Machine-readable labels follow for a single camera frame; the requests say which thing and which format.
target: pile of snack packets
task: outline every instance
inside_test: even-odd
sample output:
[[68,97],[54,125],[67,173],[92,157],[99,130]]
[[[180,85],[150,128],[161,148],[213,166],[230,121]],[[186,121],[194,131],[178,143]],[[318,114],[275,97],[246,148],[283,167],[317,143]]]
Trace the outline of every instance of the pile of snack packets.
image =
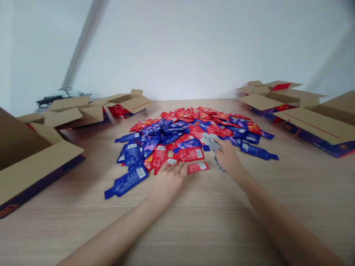
[[[201,106],[162,112],[154,120],[139,121],[130,131],[135,133],[115,140],[127,142],[117,163],[128,166],[128,173],[116,179],[114,186],[105,191],[105,199],[122,196],[146,179],[152,170],[156,175],[166,161],[169,164],[199,161],[189,165],[189,174],[208,170],[208,165],[200,161],[204,160],[204,151],[210,150],[209,146],[204,145],[206,139],[203,133],[229,140],[250,155],[264,160],[278,160],[277,155],[251,145],[258,144],[260,137],[271,140],[274,135],[260,129],[250,118]],[[169,150],[173,151],[173,157],[168,157]]]

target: wooden table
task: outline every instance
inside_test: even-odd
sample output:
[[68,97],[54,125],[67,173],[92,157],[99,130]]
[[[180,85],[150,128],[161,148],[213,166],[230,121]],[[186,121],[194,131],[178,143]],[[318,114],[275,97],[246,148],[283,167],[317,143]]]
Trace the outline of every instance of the wooden table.
[[[355,155],[336,159],[293,138],[282,123],[272,124],[237,99],[162,101],[127,120],[66,135],[85,149],[87,159],[0,220],[0,265],[54,265],[102,228],[136,206],[154,176],[121,198],[104,200],[104,191],[127,168],[116,164],[123,146],[114,139],[128,134],[139,120],[180,107],[211,107],[252,118],[274,134],[259,146],[280,161],[238,152],[249,172],[299,220],[346,262],[355,239]],[[213,164],[190,175],[172,208],[124,257],[125,265],[283,265],[242,190]]]

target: barcode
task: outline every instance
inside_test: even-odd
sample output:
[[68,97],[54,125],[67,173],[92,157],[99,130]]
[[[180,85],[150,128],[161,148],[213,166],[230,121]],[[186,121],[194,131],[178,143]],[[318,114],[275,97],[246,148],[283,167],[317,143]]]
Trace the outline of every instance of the barcode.
[[176,160],[174,160],[174,159],[168,159],[168,163],[169,164],[176,164],[177,163],[177,161]]
[[197,164],[200,166],[201,170],[205,170],[205,169],[207,169],[207,166],[206,166],[206,164],[205,164],[205,163],[203,163],[203,162],[199,162],[199,163],[197,163]]
[[127,146],[127,149],[131,149],[131,148],[134,148],[134,147],[137,147],[137,144],[135,144],[135,143],[134,144],[130,144],[130,145]]
[[145,176],[145,172],[142,167],[137,169],[137,174],[139,175],[139,178],[142,178]]
[[196,150],[196,152],[197,152],[197,158],[202,158],[203,157],[201,150]]

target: open cardboard box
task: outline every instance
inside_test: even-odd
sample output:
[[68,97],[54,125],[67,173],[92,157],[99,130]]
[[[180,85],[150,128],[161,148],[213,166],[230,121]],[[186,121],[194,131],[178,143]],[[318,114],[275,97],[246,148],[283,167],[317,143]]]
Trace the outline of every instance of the open cardboard box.
[[130,94],[116,94],[94,101],[92,104],[107,106],[113,117],[127,119],[154,103],[143,96],[143,90],[133,89]]
[[334,157],[355,151],[355,91],[275,115],[287,121],[285,129]]
[[249,110],[260,115],[271,122],[278,122],[282,119],[274,115],[276,112],[319,104],[319,98],[326,95],[300,91],[293,89],[302,84],[274,81],[262,84],[261,81],[250,81],[246,87],[237,90],[245,92],[247,96],[238,100],[249,105]]
[[32,113],[17,119],[23,123],[33,122],[55,127],[58,130],[111,122],[102,105],[92,104],[89,101],[89,96],[56,100],[47,111]]
[[51,126],[26,126],[0,108],[0,219],[85,160]]

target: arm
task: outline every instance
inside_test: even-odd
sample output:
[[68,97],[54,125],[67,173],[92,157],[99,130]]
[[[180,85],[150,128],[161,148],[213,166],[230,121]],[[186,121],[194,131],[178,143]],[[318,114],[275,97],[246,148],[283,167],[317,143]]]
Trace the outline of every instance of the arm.
[[187,176],[187,164],[165,163],[156,176],[153,190],[132,211],[113,222],[74,251],[57,266],[108,266],[168,209]]
[[304,227],[263,188],[243,167],[235,148],[217,140],[221,167],[242,188],[267,232],[290,265],[343,265],[341,259]]

